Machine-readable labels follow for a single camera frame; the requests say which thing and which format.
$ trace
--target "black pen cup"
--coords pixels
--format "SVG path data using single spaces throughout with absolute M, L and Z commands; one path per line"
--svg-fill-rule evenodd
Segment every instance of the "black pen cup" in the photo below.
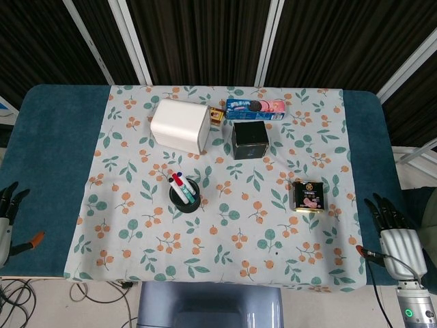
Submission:
M 176 206 L 176 208 L 178 210 L 180 210 L 183 213 L 194 212 L 200 206 L 200 189 L 199 189 L 199 185 L 195 181 L 193 181 L 191 179 L 187 178 L 187 180 L 190 183 L 190 185 L 193 187 L 193 189 L 196 191 L 196 194 L 193 196 L 194 203 L 184 204 L 184 202 L 177 195 L 177 193 L 173 189 L 173 187 L 170 187 L 170 192 L 169 192 L 171 202 Z

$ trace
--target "marker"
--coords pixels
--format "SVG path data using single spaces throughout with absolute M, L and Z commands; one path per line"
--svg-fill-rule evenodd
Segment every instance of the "marker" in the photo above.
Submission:
M 173 187 L 173 190 L 177 193 L 180 200 L 182 200 L 184 204 L 188 204 L 188 198 L 185 197 L 184 193 L 173 178 L 169 178 L 169 184 Z
M 188 189 L 184 186 L 184 183 L 179 179 L 178 175 L 174 173 L 172 176 L 175 182 L 178 184 L 180 190 L 182 190 L 182 192 L 184 193 L 185 197 L 188 198 L 189 202 L 194 203 L 193 196 L 190 194 L 190 191 L 188 191 Z
M 187 179 L 182 175 L 182 172 L 178 172 L 178 178 L 184 183 L 185 187 L 188 189 L 188 191 L 191 192 L 191 195 L 196 194 L 196 190 L 191 186 L 191 183 L 188 182 Z

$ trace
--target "dark striped curtain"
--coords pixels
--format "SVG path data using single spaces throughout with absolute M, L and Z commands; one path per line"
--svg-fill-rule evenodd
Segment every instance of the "dark striped curtain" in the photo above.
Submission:
M 265 86 L 376 93 L 436 27 L 435 0 L 286 0 Z
M 0 93 L 17 109 L 37 84 L 107 84 L 62 1 L 2 1 L 0 45 Z
M 437 138 L 437 53 L 382 107 L 392 145 L 421 147 Z
M 116 84 L 139 84 L 108 1 L 73 0 Z
M 270 0 L 128 5 L 154 84 L 254 84 Z

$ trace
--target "floor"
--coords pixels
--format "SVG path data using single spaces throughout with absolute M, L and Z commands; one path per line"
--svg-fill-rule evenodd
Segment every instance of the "floor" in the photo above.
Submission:
M 398 165 L 397 171 L 403 189 L 422 186 L 437 187 L 436 179 L 422 174 L 409 165 Z M 32 286 L 38 296 L 38 302 L 28 327 L 118 328 L 128 320 L 128 310 L 123 300 L 105 305 L 88 300 L 75 303 L 68 296 L 71 285 L 64 280 L 34 281 Z M 395 288 L 379 286 L 378 291 L 382 295 L 384 308 L 393 326 L 403 327 Z M 139 292 L 140 287 L 136 285 L 127 294 L 132 317 L 137 316 Z M 78 290 L 73 290 L 73 296 L 79 298 L 81 294 Z M 89 296 L 108 301 L 118 298 L 119 294 L 106 283 L 93 283 L 89 284 Z M 366 286 L 350 294 L 314 294 L 313 292 L 283 290 L 282 297 L 285 328 L 387 327 L 372 286 Z M 432 299 L 437 306 L 437 296 L 433 295 Z M 17 311 L 4 327 L 20 327 L 23 318 L 23 315 Z M 3 320 L 4 314 L 0 316 L 0 325 Z

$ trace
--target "robotic arm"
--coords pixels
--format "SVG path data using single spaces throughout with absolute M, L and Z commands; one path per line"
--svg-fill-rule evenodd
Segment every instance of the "robotic arm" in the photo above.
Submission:
M 421 284 L 427 273 L 422 246 L 416 230 L 386 198 L 373 195 L 376 204 L 365 199 L 373 215 L 373 223 L 380 237 L 382 253 L 357 247 L 366 260 L 383 267 L 398 280 L 397 300 L 406 328 L 437 328 L 429 292 Z
M 12 246 L 12 226 L 18 212 L 18 206 L 30 192 L 29 189 L 25 189 L 12 198 L 17 186 L 18 183 L 14 182 L 8 188 L 0 191 L 0 269 L 5 266 L 10 256 L 37 247 L 44 238 L 44 232 L 39 232 L 28 243 Z

